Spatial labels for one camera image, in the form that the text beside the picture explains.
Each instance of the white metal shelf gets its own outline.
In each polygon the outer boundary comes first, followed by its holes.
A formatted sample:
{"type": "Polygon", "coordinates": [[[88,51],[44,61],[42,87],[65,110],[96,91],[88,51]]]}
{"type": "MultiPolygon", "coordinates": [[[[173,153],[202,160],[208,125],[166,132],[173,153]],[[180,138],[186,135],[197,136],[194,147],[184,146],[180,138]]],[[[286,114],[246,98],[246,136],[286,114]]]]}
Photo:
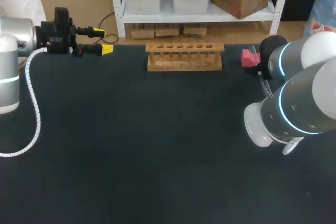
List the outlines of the white metal shelf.
{"type": "Polygon", "coordinates": [[[285,0],[277,0],[276,7],[270,1],[268,7],[244,19],[237,19],[209,3],[206,15],[175,15],[173,0],[162,0],[161,12],[158,15],[133,15],[130,14],[121,0],[113,0],[114,10],[120,37],[125,37],[126,23],[200,23],[200,22],[244,22],[272,20],[270,34],[276,34],[284,8],[285,0]]]}
{"type": "Polygon", "coordinates": [[[237,19],[213,3],[209,3],[206,15],[175,15],[173,0],[161,0],[161,12],[157,15],[131,14],[127,5],[121,20],[123,23],[200,23],[200,22],[244,22],[273,20],[274,5],[270,1],[268,7],[244,19],[237,19]]]}

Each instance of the wooden test tube rack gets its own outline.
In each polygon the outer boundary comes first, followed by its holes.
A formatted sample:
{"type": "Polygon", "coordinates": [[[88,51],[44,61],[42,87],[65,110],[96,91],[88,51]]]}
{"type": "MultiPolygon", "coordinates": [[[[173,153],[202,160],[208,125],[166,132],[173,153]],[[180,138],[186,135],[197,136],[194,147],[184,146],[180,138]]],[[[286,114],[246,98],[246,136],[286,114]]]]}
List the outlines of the wooden test tube rack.
{"type": "Polygon", "coordinates": [[[223,43],[148,43],[148,71],[220,71],[223,43]]]}

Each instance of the shelf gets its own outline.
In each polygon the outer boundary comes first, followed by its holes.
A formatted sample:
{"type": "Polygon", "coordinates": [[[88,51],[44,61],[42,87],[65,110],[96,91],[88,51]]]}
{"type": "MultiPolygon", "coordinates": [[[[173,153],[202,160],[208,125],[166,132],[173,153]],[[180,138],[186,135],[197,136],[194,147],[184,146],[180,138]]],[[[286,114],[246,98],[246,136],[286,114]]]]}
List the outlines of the shelf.
{"type": "Polygon", "coordinates": [[[206,15],[175,15],[173,0],[162,0],[161,13],[158,15],[134,15],[130,14],[127,6],[124,9],[121,20],[123,23],[200,23],[200,22],[244,22],[273,20],[275,8],[270,1],[268,7],[246,18],[237,19],[226,11],[209,3],[206,15]]]}

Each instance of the blue plastic bag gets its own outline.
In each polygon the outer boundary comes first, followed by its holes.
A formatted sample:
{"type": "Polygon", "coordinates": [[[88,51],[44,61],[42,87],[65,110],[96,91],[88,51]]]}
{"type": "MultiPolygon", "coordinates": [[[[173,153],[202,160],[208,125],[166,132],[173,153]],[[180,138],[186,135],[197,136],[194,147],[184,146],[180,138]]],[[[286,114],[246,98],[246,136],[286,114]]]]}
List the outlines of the blue plastic bag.
{"type": "Polygon", "coordinates": [[[311,36],[321,31],[336,33],[336,0],[315,0],[311,10],[305,36],[311,36]]]}

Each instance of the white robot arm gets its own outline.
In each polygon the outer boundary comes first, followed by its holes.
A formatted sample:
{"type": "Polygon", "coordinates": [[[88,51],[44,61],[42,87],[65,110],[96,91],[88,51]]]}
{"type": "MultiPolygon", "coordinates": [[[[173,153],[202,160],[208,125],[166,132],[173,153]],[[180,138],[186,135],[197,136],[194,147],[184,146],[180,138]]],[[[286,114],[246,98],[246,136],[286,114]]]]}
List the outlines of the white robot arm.
{"type": "Polygon", "coordinates": [[[272,77],[286,83],[244,112],[252,141],[267,147],[288,144],[288,154],[303,137],[336,129],[336,34],[323,32],[277,48],[270,56],[272,77]]]}
{"type": "Polygon", "coordinates": [[[75,27],[66,8],[55,8],[52,22],[34,26],[31,19],[0,17],[0,114],[19,105],[18,56],[29,56],[34,50],[47,48],[50,54],[107,54],[112,45],[76,43],[76,35],[103,38],[105,31],[93,27],[75,27]]]}

